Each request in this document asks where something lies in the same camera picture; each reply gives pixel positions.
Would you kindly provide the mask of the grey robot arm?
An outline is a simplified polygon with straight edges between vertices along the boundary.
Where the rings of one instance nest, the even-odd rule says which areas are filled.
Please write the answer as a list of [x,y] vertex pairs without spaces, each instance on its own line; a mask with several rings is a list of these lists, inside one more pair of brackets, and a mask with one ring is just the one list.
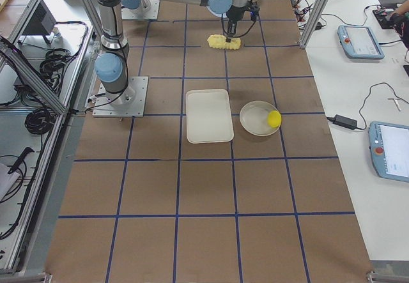
[[[123,32],[122,7],[137,8],[145,0],[97,0],[100,6],[102,25],[101,43],[103,53],[95,61],[95,72],[105,88],[107,103],[96,105],[97,109],[112,107],[127,109],[136,102],[137,91],[132,87],[128,74],[128,41]],[[222,18],[228,19],[228,26],[223,31],[223,48],[228,48],[238,39],[236,27],[249,12],[254,20],[258,17],[259,8],[253,0],[159,0],[184,4],[196,4],[210,9]]]

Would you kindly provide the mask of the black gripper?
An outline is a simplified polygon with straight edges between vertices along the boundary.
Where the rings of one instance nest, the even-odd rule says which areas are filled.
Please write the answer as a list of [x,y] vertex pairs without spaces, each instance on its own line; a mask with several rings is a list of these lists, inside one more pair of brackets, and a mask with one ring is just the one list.
[[[236,28],[239,21],[243,19],[245,7],[231,6],[227,11],[226,16],[228,18],[227,35],[234,36],[236,34]],[[231,39],[226,38],[226,43],[230,43]]]

